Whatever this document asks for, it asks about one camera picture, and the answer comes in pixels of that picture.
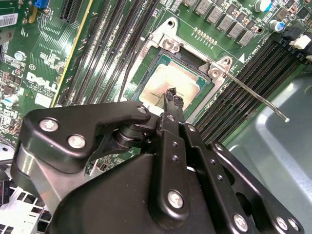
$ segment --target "dimm slot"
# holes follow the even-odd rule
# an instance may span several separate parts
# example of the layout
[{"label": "dimm slot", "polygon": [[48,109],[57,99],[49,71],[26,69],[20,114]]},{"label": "dimm slot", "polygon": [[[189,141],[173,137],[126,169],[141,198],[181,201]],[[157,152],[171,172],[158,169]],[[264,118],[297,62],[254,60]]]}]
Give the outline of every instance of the dimm slot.
[{"label": "dimm slot", "polygon": [[112,83],[110,84],[110,87],[107,89],[107,92],[103,92],[101,97],[100,97],[100,103],[104,103],[107,99],[107,96],[111,93],[112,87],[117,83],[118,78],[120,77],[124,67],[127,64],[128,59],[130,58],[130,55],[133,53],[135,50],[135,47],[137,46],[140,37],[145,30],[150,18],[153,15],[153,12],[155,11],[157,5],[160,3],[160,0],[157,0],[156,2],[149,2],[149,5],[146,7],[147,12],[144,13],[144,18],[140,22],[140,26],[138,27],[137,34],[133,37],[133,41],[127,45],[127,49],[122,55],[122,59],[118,61],[117,65],[117,71],[113,72],[114,78],[112,79]]},{"label": "dimm slot", "polygon": [[[273,45],[271,42],[265,43],[262,48],[256,53],[255,56],[262,58],[262,57],[267,57],[269,53],[268,51],[272,51],[273,48],[275,48],[276,45]],[[250,74],[254,71],[255,67],[257,67],[258,64],[258,59],[252,59],[250,62],[248,62],[240,71],[240,73],[236,76],[240,81],[246,82],[247,78],[250,76]],[[218,98],[214,104],[204,112],[204,114],[199,118],[199,120],[195,123],[197,129],[201,130],[205,127],[205,125],[209,122],[210,118],[212,115],[210,115],[211,112],[218,110],[220,104],[224,101],[227,96],[230,96],[234,93],[236,89],[236,84],[234,82],[231,82],[230,85],[224,90],[222,93],[221,97],[224,98]]]},{"label": "dimm slot", "polygon": [[[274,84],[274,86],[272,88],[270,88],[267,92],[268,94],[264,94],[265,97],[268,97],[270,95],[270,91],[273,92],[279,85],[281,85],[283,83],[283,81],[285,81],[285,79],[287,77],[289,77],[298,67],[298,62],[295,62],[294,64],[292,64],[292,66],[289,68],[288,72],[285,74],[283,79],[280,79],[278,82],[276,82]],[[259,106],[261,105],[260,102],[254,103],[253,106],[249,109],[249,113],[252,113],[253,111],[255,111]],[[225,132],[223,132],[219,139],[219,141],[223,142],[226,140],[226,138],[237,128],[240,126],[240,124],[246,119],[245,116],[241,117],[237,123],[231,125],[231,127],[228,130],[224,130]]]},{"label": "dimm slot", "polygon": [[[116,48],[114,48],[114,51],[117,52],[117,51],[120,50],[122,44],[124,43],[124,40],[125,40],[126,36],[129,34],[129,30],[131,29],[131,26],[133,25],[132,22],[134,21],[135,17],[137,17],[137,13],[138,13],[138,11],[141,8],[142,3],[143,3],[143,0],[139,0],[139,2],[136,2],[136,7],[132,7],[131,8],[130,13],[129,13],[130,19],[128,19],[128,16],[127,16],[127,20],[126,20],[127,24],[124,25],[122,30],[121,30],[124,33],[118,39],[117,46],[116,46]],[[91,94],[89,95],[87,104],[91,104],[91,103],[93,103],[95,101],[96,94],[100,90],[101,84],[104,82],[104,80],[106,78],[106,75],[107,75],[107,72],[108,72],[108,70],[110,69],[110,66],[113,63],[113,61],[114,61],[114,59],[116,57],[116,54],[117,53],[110,53],[110,55],[109,55],[109,57],[107,59],[107,62],[105,63],[105,67],[101,71],[101,74],[99,75],[97,81],[94,82],[94,84],[93,84],[92,91],[91,91]]]},{"label": "dimm slot", "polygon": [[127,0],[117,1],[117,5],[114,6],[112,16],[110,17],[109,22],[107,24],[109,26],[108,30],[105,31],[105,34],[103,35],[104,39],[101,41],[99,47],[96,49],[96,54],[95,54],[94,58],[92,59],[91,66],[89,67],[87,74],[84,77],[82,84],[79,88],[78,94],[75,97],[74,102],[77,104],[81,103],[81,101],[84,97],[85,91],[86,91],[88,85],[90,84],[89,81],[93,77],[93,73],[95,71],[95,68],[98,65],[98,63],[101,59],[101,55],[104,51],[104,48],[106,47],[117,23],[120,20],[120,17],[122,15],[122,12],[124,10],[126,3],[127,3]]},{"label": "dimm slot", "polygon": [[[111,11],[110,11],[110,7],[109,7],[109,1],[105,1],[104,2],[104,4],[103,4],[103,7],[102,7],[102,11],[101,11],[101,13],[100,13],[100,16],[98,17],[98,19],[97,19],[97,22],[96,22],[96,25],[95,25],[95,29],[93,30],[93,32],[92,32],[92,34],[91,34],[91,36],[90,36],[90,39],[89,39],[89,41],[90,41],[90,43],[88,44],[88,46],[87,46],[87,48],[86,48],[86,50],[85,50],[85,52],[83,53],[83,56],[82,56],[82,59],[81,59],[81,61],[80,61],[80,63],[79,63],[79,66],[78,66],[78,68],[77,68],[77,70],[76,70],[76,73],[75,73],[75,75],[74,75],[74,77],[73,77],[73,80],[72,80],[72,83],[71,83],[71,86],[70,86],[70,90],[69,90],[69,96],[71,97],[72,96],[72,94],[73,94],[73,92],[75,91],[75,90],[79,90],[79,88],[80,88],[80,86],[77,88],[76,86],[77,86],[77,83],[81,80],[80,79],[80,75],[81,75],[81,71],[82,71],[82,68],[84,67],[84,65],[85,65],[85,63],[86,63],[86,61],[87,61],[87,59],[89,58],[89,57],[92,57],[92,47],[93,47],[93,43],[94,43],[94,41],[95,41],[95,38],[96,38],[96,35],[97,35],[97,33],[98,33],[98,30],[99,30],[99,28],[100,28],[100,26],[101,26],[101,23],[103,22],[103,20],[105,19],[105,17],[107,17],[107,18],[109,18],[110,16],[111,16]],[[107,30],[107,27],[108,27],[108,23],[106,23],[105,25],[104,25],[104,27],[103,27],[103,29],[102,29],[102,31],[101,31],[101,33],[100,33],[100,37],[103,37],[103,34],[105,33],[105,31]]]},{"label": "dimm slot", "polygon": [[[291,57],[284,57],[282,63],[285,64],[289,64],[290,61],[292,61],[293,59]],[[254,88],[254,91],[263,95],[263,92],[266,92],[266,90],[269,88],[272,88],[272,86],[274,85],[274,83],[276,82],[275,78],[279,75],[280,72],[282,72],[282,70],[284,70],[285,67],[283,66],[277,66],[273,69],[272,72],[270,73],[265,73],[263,75],[265,75],[265,78],[263,78],[263,76],[259,76],[259,79],[256,80],[254,82],[254,84],[252,84],[252,87],[255,87],[256,84],[258,83],[258,81],[260,80],[261,83],[258,84],[258,86],[256,86]],[[252,95],[250,95],[249,93],[247,93],[244,89],[241,89],[240,93],[237,94],[236,97],[236,101],[234,103],[232,103],[233,105],[233,111],[228,111],[228,115],[226,117],[223,117],[222,119],[219,120],[218,123],[213,124],[211,126],[213,126],[213,128],[211,128],[208,132],[205,133],[205,140],[209,141],[209,139],[212,139],[213,137],[220,137],[219,136],[219,132],[220,129],[224,128],[225,126],[229,126],[231,124],[234,123],[233,119],[235,119],[237,115],[240,115],[240,112],[244,115],[247,116],[249,114],[248,111],[246,111],[246,108],[252,103],[252,102],[257,102],[258,104],[261,104],[260,101],[257,101]]]},{"label": "dimm slot", "polygon": [[[261,79],[262,77],[259,77],[261,83],[254,88],[257,93],[265,98],[267,98],[275,90],[275,88],[278,87],[280,84],[279,80],[285,80],[288,77],[288,71],[292,68],[292,65],[295,64],[295,60],[290,56],[279,58],[282,59],[278,61],[278,64],[283,64],[283,66],[276,66],[272,71],[270,69],[267,70],[265,74],[262,74],[265,78]],[[249,95],[246,91],[243,92],[243,96],[241,96],[239,103],[236,104],[232,111],[228,111],[228,116],[222,118],[222,120],[220,120],[216,125],[212,125],[213,128],[211,128],[210,131],[206,131],[206,133],[202,135],[204,137],[204,141],[209,142],[211,139],[220,140],[221,138],[224,138],[222,132],[225,131],[226,128],[236,125],[236,122],[242,123],[251,111],[256,109],[253,108],[251,110],[249,108],[250,105],[253,106],[254,104],[256,104],[257,108],[261,102],[256,100],[252,95]]]},{"label": "dimm slot", "polygon": [[[279,58],[281,58],[282,54],[284,54],[284,53],[285,52],[283,50],[278,50],[277,53],[273,53],[273,55],[270,56],[269,59],[266,59],[261,67],[258,66],[257,68],[253,69],[253,72],[249,73],[249,75],[248,75],[248,78],[250,78],[250,79],[245,82],[246,85],[248,85],[250,88],[253,88],[260,80],[262,80],[263,75],[271,70],[271,68],[274,66],[275,62],[277,62],[277,60]],[[221,121],[223,118],[225,118],[229,114],[228,110],[226,108],[223,108],[223,106],[229,105],[227,103],[227,102],[229,102],[232,108],[236,108],[236,104],[238,102],[240,102],[244,98],[244,96],[247,94],[247,92],[243,88],[239,87],[237,84],[235,84],[235,87],[236,87],[236,90],[234,92],[232,92],[231,96],[228,99],[225,99],[227,101],[223,102],[222,106],[219,107],[219,109],[223,110],[223,111],[222,111],[222,113],[218,113],[217,115],[218,115],[218,117],[222,117],[222,118],[221,119],[215,118],[213,122],[210,122],[210,121],[207,122],[206,126],[208,126],[208,124],[209,124],[210,128],[211,127],[215,128],[216,127],[215,122]],[[205,129],[205,127],[204,127],[203,128],[204,131],[201,133],[203,135],[206,135],[207,131],[214,130],[214,129],[209,130],[210,128]]]}]

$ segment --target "black memory slot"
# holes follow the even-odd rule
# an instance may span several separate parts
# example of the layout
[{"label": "black memory slot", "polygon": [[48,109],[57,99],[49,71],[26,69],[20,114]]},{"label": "black memory slot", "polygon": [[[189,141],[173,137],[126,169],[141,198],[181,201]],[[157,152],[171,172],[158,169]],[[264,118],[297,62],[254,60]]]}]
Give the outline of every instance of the black memory slot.
[{"label": "black memory slot", "polygon": [[[259,58],[267,58],[270,53],[269,51],[273,51],[277,45],[273,43],[267,42],[262,48],[257,52],[255,56]],[[248,78],[251,77],[252,73],[259,66],[258,59],[252,59],[249,61],[240,71],[240,73],[236,76],[241,82],[246,82]],[[220,106],[224,105],[223,103],[228,100],[237,89],[237,85],[234,82],[231,82],[227,89],[220,95],[220,97],[214,102],[214,104],[207,110],[197,121],[196,126],[200,133],[204,130],[205,126],[209,124],[210,119],[217,114],[220,110]]]},{"label": "black memory slot", "polygon": [[86,91],[87,87],[90,85],[90,79],[92,78],[93,73],[95,71],[95,68],[101,59],[102,53],[103,53],[108,41],[110,40],[111,35],[112,35],[116,25],[118,24],[118,22],[122,16],[122,13],[123,13],[123,10],[124,10],[126,3],[127,3],[127,0],[118,1],[117,6],[114,8],[114,12],[112,14],[112,17],[110,18],[110,20],[108,22],[108,25],[109,25],[108,30],[105,32],[104,39],[101,41],[99,47],[97,48],[96,55],[95,55],[94,59],[92,60],[91,66],[89,67],[85,78],[83,79],[82,85],[79,88],[79,91],[78,91],[78,94],[76,95],[74,103],[76,103],[76,104],[81,103],[81,101],[85,95],[85,91]]},{"label": "black memory slot", "polygon": [[[264,98],[267,98],[272,92],[274,92],[274,90],[281,85],[288,76],[291,75],[292,72],[294,72],[296,70],[296,68],[298,67],[298,62],[294,62],[291,64],[291,66],[289,67],[287,73],[285,73],[285,75],[283,77],[280,77],[280,79],[278,79],[277,81],[274,82],[273,86],[269,86],[269,89],[267,90],[267,92],[263,95]],[[253,113],[257,110],[257,108],[261,105],[260,101],[255,101],[253,102],[252,106],[248,109],[247,113],[243,116],[241,116],[237,121],[234,121],[233,123],[231,123],[231,125],[229,125],[227,128],[223,129],[222,132],[219,134],[220,138],[218,139],[219,141],[224,141],[226,140],[226,138],[237,128],[240,126],[240,124],[245,120],[248,119],[249,116],[253,116]]]},{"label": "black memory slot", "polygon": [[[82,59],[80,60],[80,63],[79,63],[79,66],[76,70],[76,73],[73,77],[73,81],[71,83],[71,86],[70,86],[70,89],[69,89],[69,92],[68,92],[68,95],[71,96],[73,94],[74,91],[76,90],[79,90],[82,83],[79,85],[79,87],[77,88],[76,85],[78,84],[79,82],[79,76],[80,76],[80,73],[82,71],[82,68],[84,67],[88,57],[89,57],[89,53],[90,53],[90,50],[92,48],[92,43],[93,41],[95,40],[95,37],[97,35],[97,32],[98,32],[98,29],[100,28],[100,25],[102,23],[102,21],[105,19],[106,15],[108,14],[108,10],[109,10],[109,1],[105,1],[103,6],[102,6],[102,11],[100,13],[100,16],[98,17],[97,19],[97,22],[96,22],[96,25],[95,25],[95,29],[93,30],[90,38],[89,38],[89,43],[88,43],[88,46],[85,50],[85,52],[83,53],[83,56],[82,56]],[[101,38],[103,37],[104,33],[106,32],[107,30],[107,27],[109,26],[108,23],[106,23],[103,27],[103,30],[101,31],[101,34],[100,34],[100,39],[98,40],[99,42],[101,41]]]},{"label": "black memory slot", "polygon": [[146,7],[147,10],[143,14],[144,17],[139,22],[139,26],[136,30],[135,36],[132,37],[131,42],[127,45],[126,49],[124,50],[124,52],[122,54],[122,57],[121,57],[122,59],[120,59],[118,61],[118,64],[116,66],[117,69],[115,69],[115,71],[113,72],[114,77],[112,79],[110,87],[108,87],[107,91],[103,92],[103,94],[101,95],[100,103],[104,103],[106,101],[107,97],[110,95],[114,85],[117,83],[118,78],[120,77],[124,67],[127,64],[127,61],[129,60],[130,55],[133,54],[136,46],[138,45],[138,42],[140,41],[141,35],[143,34],[149,20],[151,19],[152,15],[153,15],[153,13],[154,13],[154,11],[155,11],[155,9],[159,3],[160,3],[160,0],[157,0],[156,2],[149,1],[149,3],[148,3],[149,5]]},{"label": "black memory slot", "polygon": [[[257,83],[260,82],[261,79],[263,79],[263,76],[274,67],[275,63],[285,53],[283,50],[280,50],[278,47],[273,49],[271,52],[276,52],[276,53],[273,53],[273,56],[266,58],[265,61],[261,63],[261,66],[253,67],[254,69],[253,73],[248,74],[249,79],[248,81],[245,82],[245,84],[249,86],[250,88],[254,88],[257,85]],[[217,127],[216,122],[220,122],[222,119],[226,118],[227,115],[229,115],[230,111],[236,111],[237,103],[239,103],[246,94],[247,92],[243,88],[235,84],[235,90],[232,92],[231,96],[225,99],[225,101],[222,103],[222,106],[219,107],[220,108],[219,113],[214,114],[214,116],[212,117],[214,121],[210,121],[206,129],[204,129],[204,131],[201,133],[203,135],[208,135],[211,131],[213,131],[214,128]]]},{"label": "black memory slot", "polygon": [[130,29],[132,28],[133,22],[135,21],[135,18],[137,17],[137,13],[141,9],[143,0],[139,0],[138,2],[135,2],[135,7],[132,7],[130,12],[129,12],[129,17],[127,15],[126,17],[126,24],[123,26],[121,29],[122,35],[118,38],[117,40],[117,46],[114,48],[115,53],[110,53],[109,57],[107,59],[107,62],[104,65],[104,68],[101,71],[100,76],[98,77],[97,81],[94,82],[92,91],[89,95],[89,98],[87,100],[87,104],[91,104],[95,101],[96,94],[99,92],[101,88],[101,84],[104,82],[107,72],[110,69],[110,66],[112,65],[118,51],[122,47],[122,44],[124,43],[124,40],[126,36],[129,34]]},{"label": "black memory slot", "polygon": [[[268,40],[236,77],[267,98],[299,65],[296,57]],[[223,141],[261,104],[232,81],[195,126],[206,143]]]},{"label": "black memory slot", "polygon": [[[291,65],[293,63],[293,59],[291,57],[285,57],[282,59],[285,64]],[[287,73],[288,67],[275,67],[271,72],[265,74],[265,77],[259,77],[261,82],[258,84],[253,84],[253,90],[264,97],[265,94],[271,94],[268,90],[274,91],[275,83],[278,83],[279,80],[284,80],[284,75]],[[254,98],[251,94],[247,93],[245,90],[240,88],[242,94],[240,95],[240,99],[237,103],[234,104],[234,109],[232,112],[229,112],[229,115],[226,118],[222,118],[220,122],[211,129],[208,133],[205,134],[205,141],[210,141],[213,137],[217,139],[220,137],[220,133],[223,132],[224,129],[231,127],[231,125],[235,124],[235,119],[240,119],[240,116],[243,116],[244,119],[240,119],[239,122],[243,122],[249,115],[251,115],[251,111],[249,110],[250,105],[253,103],[257,103],[260,105],[261,102]]]}]

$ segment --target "capacitor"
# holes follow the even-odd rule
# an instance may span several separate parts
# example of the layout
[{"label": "capacitor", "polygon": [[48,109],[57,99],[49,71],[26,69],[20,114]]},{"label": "capacitor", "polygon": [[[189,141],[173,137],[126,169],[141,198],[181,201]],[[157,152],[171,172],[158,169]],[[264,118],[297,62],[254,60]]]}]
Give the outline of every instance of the capacitor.
[{"label": "capacitor", "polygon": [[12,107],[16,103],[18,103],[18,101],[19,101],[19,97],[15,94],[11,94],[11,95],[6,96],[2,100],[2,103],[7,107]]},{"label": "capacitor", "polygon": [[272,6],[271,0],[256,0],[253,5],[254,10],[257,12],[269,11],[271,6]]},{"label": "capacitor", "polygon": [[273,19],[269,23],[269,28],[277,33],[280,33],[284,30],[285,24]]}]

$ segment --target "mounting hole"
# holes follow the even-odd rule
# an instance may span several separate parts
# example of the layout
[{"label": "mounting hole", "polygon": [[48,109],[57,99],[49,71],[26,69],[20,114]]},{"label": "mounting hole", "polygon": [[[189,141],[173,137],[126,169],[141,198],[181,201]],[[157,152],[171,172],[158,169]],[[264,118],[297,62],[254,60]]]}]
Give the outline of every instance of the mounting hole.
[{"label": "mounting hole", "polygon": [[258,28],[258,31],[257,31],[257,34],[262,34],[263,33],[263,31],[264,31],[264,28],[263,27],[260,27],[260,28]]},{"label": "mounting hole", "polygon": [[223,64],[229,65],[231,63],[231,60],[229,58],[224,59]]},{"label": "mounting hole", "polygon": [[218,180],[223,181],[222,175],[217,175]]},{"label": "mounting hole", "polygon": [[175,23],[173,22],[173,21],[168,21],[168,25],[170,26],[170,27],[173,27],[174,25],[175,25]]},{"label": "mounting hole", "polygon": [[179,161],[179,158],[178,158],[178,156],[173,155],[173,156],[172,156],[172,160],[175,161],[175,162],[178,162],[178,161]]}]

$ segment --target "silver screw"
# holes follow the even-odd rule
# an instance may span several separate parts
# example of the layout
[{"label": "silver screw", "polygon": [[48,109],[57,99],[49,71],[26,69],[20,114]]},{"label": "silver screw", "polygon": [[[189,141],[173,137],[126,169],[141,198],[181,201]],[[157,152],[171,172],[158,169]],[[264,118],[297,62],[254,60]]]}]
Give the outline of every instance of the silver screw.
[{"label": "silver screw", "polygon": [[293,219],[289,218],[289,219],[288,219],[288,222],[290,223],[290,225],[291,225],[297,232],[299,231],[299,227],[298,227],[298,225],[296,224],[296,222],[295,222]]},{"label": "silver screw", "polygon": [[162,46],[164,47],[165,50],[172,50],[174,47],[174,42],[171,39],[165,39],[164,42],[162,43]]},{"label": "silver screw", "polygon": [[192,125],[189,125],[189,129],[192,131],[192,132],[195,132],[195,128],[192,126]]},{"label": "silver screw", "polygon": [[248,230],[248,225],[241,215],[234,214],[233,219],[238,229],[240,229],[242,232],[246,232]]},{"label": "silver screw", "polygon": [[52,119],[44,119],[39,123],[39,126],[42,130],[46,132],[54,132],[59,128],[59,125],[56,121]]},{"label": "silver screw", "polygon": [[215,147],[216,147],[219,151],[223,151],[223,148],[222,148],[222,146],[221,146],[221,145],[216,144],[216,145],[215,145]]},{"label": "silver screw", "polygon": [[175,120],[175,118],[172,115],[167,115],[167,118],[170,119],[171,121]]},{"label": "silver screw", "polygon": [[286,222],[281,217],[277,217],[276,221],[277,221],[278,225],[281,227],[281,229],[283,229],[285,231],[288,230]]},{"label": "silver screw", "polygon": [[72,135],[68,138],[67,140],[68,144],[75,148],[75,149],[81,149],[85,147],[86,141],[84,140],[83,137],[78,136],[78,135]]},{"label": "silver screw", "polygon": [[180,209],[183,206],[182,197],[175,191],[168,192],[168,201],[174,208]]},{"label": "silver screw", "polygon": [[146,114],[146,109],[144,107],[142,107],[142,106],[138,106],[137,110],[140,111],[143,114]]}]

